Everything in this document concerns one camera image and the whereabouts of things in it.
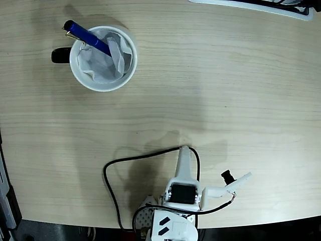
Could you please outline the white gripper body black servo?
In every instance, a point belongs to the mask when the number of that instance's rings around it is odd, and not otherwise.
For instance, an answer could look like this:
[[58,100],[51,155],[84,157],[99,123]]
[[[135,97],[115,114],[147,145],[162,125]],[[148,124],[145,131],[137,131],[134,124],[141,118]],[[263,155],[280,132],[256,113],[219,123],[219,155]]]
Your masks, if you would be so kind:
[[163,195],[159,196],[159,204],[179,210],[199,210],[201,199],[200,183],[193,178],[171,178]]

